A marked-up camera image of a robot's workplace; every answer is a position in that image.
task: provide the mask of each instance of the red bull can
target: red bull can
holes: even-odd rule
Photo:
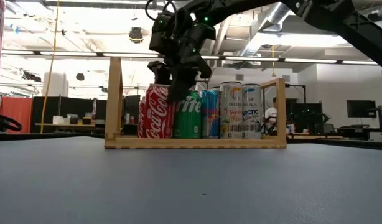
[[[261,100],[258,84],[242,85],[242,137],[243,139],[261,139]]]
[[[220,139],[242,139],[242,84],[220,85]]]
[[[217,90],[202,90],[202,138],[218,139],[220,92]]]

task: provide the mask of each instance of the sprite can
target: sprite can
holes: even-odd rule
[[[174,138],[198,139],[201,136],[201,98],[196,90],[189,90],[183,100],[176,102]]]

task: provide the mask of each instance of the wooden crate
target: wooden crate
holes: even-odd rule
[[[139,139],[121,136],[123,83],[121,58],[111,57],[109,66],[108,102],[105,120],[106,149],[285,149],[285,81],[276,78],[261,88],[276,86],[277,136],[263,136],[262,140],[235,139]]]

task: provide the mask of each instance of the black robotic arm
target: black robotic arm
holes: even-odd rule
[[[280,1],[308,24],[338,34],[382,66],[382,28],[359,14],[352,0]],[[151,62],[149,68],[155,73],[157,84],[171,84],[169,101],[194,86],[199,73],[201,78],[212,74],[199,51],[206,39],[215,40],[215,24],[232,14],[275,2],[279,1],[194,0],[174,13],[159,13],[152,27],[149,49],[162,54],[164,63]],[[163,68],[165,72],[161,75],[157,71]]]

